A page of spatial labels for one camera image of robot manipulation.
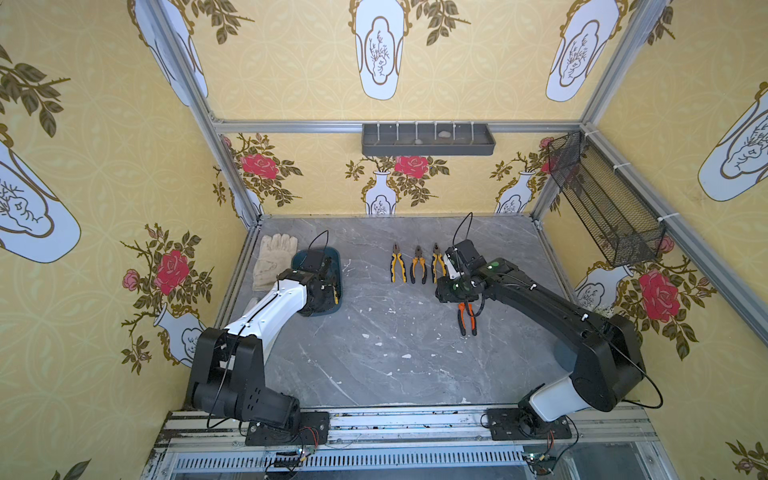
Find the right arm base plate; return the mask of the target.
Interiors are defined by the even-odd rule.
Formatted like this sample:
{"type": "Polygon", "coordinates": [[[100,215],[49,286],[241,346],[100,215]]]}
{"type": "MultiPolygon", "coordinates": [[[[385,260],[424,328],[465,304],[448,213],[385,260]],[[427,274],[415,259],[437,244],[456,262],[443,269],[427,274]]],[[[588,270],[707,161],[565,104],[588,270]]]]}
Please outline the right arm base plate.
{"type": "Polygon", "coordinates": [[[491,408],[484,424],[494,441],[566,440],[573,434],[565,417],[553,421],[541,419],[530,407],[491,408]]]}

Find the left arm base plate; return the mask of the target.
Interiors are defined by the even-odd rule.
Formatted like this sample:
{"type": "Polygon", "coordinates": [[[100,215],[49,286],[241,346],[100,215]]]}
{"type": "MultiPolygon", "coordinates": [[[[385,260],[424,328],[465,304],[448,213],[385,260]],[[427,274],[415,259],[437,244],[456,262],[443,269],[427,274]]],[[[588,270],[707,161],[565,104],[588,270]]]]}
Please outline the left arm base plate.
{"type": "Polygon", "coordinates": [[[245,437],[246,446],[313,446],[325,445],[330,432],[328,411],[304,411],[285,429],[251,422],[245,437]]]}

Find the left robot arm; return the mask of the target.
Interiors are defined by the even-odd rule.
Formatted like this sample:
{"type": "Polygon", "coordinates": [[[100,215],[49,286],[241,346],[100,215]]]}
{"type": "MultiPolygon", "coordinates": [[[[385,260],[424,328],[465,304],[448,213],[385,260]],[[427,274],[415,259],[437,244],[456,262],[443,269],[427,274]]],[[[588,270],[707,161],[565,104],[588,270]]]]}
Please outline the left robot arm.
{"type": "Polygon", "coordinates": [[[266,360],[291,317],[335,310],[341,298],[337,274],[285,270],[265,297],[239,319],[200,335],[185,405],[211,417],[296,432],[299,400],[266,386],[266,360]]]}

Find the yellow black large pliers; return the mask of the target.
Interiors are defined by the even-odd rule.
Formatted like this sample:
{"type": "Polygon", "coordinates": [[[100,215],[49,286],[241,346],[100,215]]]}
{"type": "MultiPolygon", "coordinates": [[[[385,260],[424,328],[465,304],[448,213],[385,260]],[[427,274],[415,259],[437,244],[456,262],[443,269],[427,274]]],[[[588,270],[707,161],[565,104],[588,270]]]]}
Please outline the yellow black large pliers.
{"type": "Polygon", "coordinates": [[[390,279],[392,283],[396,283],[397,281],[408,283],[405,263],[398,243],[395,243],[392,248],[390,261],[390,279]]]}

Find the yellow long-nose pliers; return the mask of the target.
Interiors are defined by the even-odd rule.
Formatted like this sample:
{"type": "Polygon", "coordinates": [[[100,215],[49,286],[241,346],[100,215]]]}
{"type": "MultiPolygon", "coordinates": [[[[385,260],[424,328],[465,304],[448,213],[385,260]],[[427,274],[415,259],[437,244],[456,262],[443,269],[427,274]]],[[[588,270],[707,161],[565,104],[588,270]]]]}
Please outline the yellow long-nose pliers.
{"type": "Polygon", "coordinates": [[[411,260],[410,281],[412,284],[416,284],[418,281],[425,284],[427,276],[426,259],[423,254],[423,249],[420,245],[417,245],[411,260]]]}

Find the teal plastic storage box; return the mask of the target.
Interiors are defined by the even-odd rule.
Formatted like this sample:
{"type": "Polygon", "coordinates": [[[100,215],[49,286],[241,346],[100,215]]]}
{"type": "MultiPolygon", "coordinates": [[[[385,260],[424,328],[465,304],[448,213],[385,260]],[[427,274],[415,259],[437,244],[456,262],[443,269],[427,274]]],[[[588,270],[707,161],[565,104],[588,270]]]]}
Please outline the teal plastic storage box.
{"type": "MultiPolygon", "coordinates": [[[[340,266],[341,261],[340,261],[339,252],[336,249],[331,248],[331,247],[320,248],[320,249],[329,249],[330,250],[331,256],[332,256],[332,259],[333,259],[333,263],[332,263],[331,269],[329,271],[329,275],[330,274],[336,274],[339,277],[340,281],[341,281],[341,288],[342,288],[342,279],[341,279],[342,275],[341,275],[341,266],[340,266]]],[[[308,278],[308,282],[306,283],[306,290],[307,290],[307,287],[310,284],[311,280],[314,277],[318,277],[319,275],[313,274],[313,273],[309,273],[309,272],[305,272],[305,271],[301,271],[301,270],[297,269],[297,266],[298,266],[297,260],[299,259],[299,257],[298,257],[298,253],[299,252],[297,252],[294,255],[294,257],[292,258],[291,267],[292,267],[293,270],[297,270],[299,272],[303,272],[305,277],[308,278]]]]}

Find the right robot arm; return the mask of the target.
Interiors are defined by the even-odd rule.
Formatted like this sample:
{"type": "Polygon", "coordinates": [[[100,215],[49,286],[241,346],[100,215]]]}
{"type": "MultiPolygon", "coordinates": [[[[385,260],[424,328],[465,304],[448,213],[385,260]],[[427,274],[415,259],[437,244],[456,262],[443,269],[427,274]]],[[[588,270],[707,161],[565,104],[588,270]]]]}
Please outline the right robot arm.
{"type": "Polygon", "coordinates": [[[442,303],[500,302],[544,327],[575,355],[566,377],[534,389],[519,402],[541,423],[587,408],[610,412],[647,378],[632,322],[582,308],[538,285],[507,260],[441,277],[435,295],[442,303]]]}

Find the yellow black combination pliers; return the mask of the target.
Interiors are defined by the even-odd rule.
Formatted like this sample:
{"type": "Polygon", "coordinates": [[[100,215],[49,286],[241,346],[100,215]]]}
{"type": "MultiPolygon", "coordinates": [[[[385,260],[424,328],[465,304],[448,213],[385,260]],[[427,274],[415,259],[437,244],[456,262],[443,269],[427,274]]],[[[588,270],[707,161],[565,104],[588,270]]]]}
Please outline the yellow black combination pliers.
{"type": "Polygon", "coordinates": [[[447,275],[447,267],[444,261],[444,254],[438,243],[432,248],[431,278],[436,283],[440,278],[447,275]]]}

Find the orange black reversed pliers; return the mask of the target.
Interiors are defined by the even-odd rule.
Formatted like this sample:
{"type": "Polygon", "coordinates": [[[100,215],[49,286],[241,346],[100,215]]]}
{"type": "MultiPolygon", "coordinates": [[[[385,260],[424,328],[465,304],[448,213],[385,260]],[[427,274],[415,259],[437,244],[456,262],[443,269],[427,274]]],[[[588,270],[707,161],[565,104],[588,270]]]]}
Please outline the orange black reversed pliers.
{"type": "Polygon", "coordinates": [[[468,302],[462,302],[458,306],[458,326],[462,336],[471,334],[477,335],[477,321],[473,305],[468,302]]]}

